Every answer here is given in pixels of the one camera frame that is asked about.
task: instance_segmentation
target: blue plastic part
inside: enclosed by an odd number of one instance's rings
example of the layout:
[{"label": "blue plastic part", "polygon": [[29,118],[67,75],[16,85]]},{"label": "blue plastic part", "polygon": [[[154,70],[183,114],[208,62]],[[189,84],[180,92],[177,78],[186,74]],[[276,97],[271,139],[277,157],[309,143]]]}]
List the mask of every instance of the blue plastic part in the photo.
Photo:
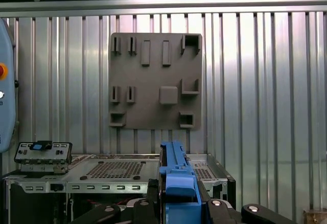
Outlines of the blue plastic part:
[{"label": "blue plastic part", "polygon": [[163,142],[166,148],[167,166],[159,172],[166,175],[166,196],[190,197],[193,201],[169,203],[166,201],[167,224],[201,223],[201,197],[193,168],[186,159],[186,153],[180,142]]},{"label": "blue plastic part", "polygon": [[5,22],[0,19],[0,63],[6,65],[8,74],[0,80],[0,153],[8,150],[16,122],[15,78],[13,45]]},{"label": "blue plastic part", "polygon": [[36,145],[33,146],[34,150],[40,150],[41,148],[42,148],[42,145],[37,145],[36,144]]}]

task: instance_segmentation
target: gray pegboard panel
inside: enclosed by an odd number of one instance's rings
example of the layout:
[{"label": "gray pegboard panel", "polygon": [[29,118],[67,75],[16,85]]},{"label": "gray pegboard panel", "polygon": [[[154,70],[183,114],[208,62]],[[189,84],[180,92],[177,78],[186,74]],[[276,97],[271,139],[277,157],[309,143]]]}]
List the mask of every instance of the gray pegboard panel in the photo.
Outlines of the gray pegboard panel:
[{"label": "gray pegboard panel", "polygon": [[114,33],[109,78],[110,126],[200,128],[200,34]]}]

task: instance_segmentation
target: perforated metal tray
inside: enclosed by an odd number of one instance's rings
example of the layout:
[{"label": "perforated metal tray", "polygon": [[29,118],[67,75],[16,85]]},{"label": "perforated metal tray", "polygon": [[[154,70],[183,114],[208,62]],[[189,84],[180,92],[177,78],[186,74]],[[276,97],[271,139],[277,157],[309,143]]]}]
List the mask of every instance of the perforated metal tray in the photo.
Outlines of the perforated metal tray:
[{"label": "perforated metal tray", "polygon": [[[215,186],[227,194],[227,177],[211,155],[188,155],[197,180],[212,197]],[[64,186],[65,193],[140,193],[147,192],[148,180],[158,178],[159,155],[74,155],[65,175],[31,177],[29,173],[10,175],[8,183],[20,185],[26,193],[55,192],[52,184]]]}]

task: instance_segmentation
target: rectangular port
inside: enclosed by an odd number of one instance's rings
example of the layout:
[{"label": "rectangular port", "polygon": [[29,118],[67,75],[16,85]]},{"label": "rectangular port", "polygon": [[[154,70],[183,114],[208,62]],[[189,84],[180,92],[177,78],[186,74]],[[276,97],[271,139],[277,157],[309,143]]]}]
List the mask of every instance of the rectangular port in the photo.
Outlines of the rectangular port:
[{"label": "rectangular port", "polygon": [[136,87],[127,87],[127,103],[135,103]]}]

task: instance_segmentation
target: control box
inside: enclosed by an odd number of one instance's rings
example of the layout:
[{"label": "control box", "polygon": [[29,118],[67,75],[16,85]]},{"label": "control box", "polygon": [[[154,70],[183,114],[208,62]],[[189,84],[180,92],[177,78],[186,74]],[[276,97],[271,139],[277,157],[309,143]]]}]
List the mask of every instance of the control box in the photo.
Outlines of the control box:
[{"label": "control box", "polygon": [[0,19],[0,153],[8,150],[16,122],[13,40]]}]

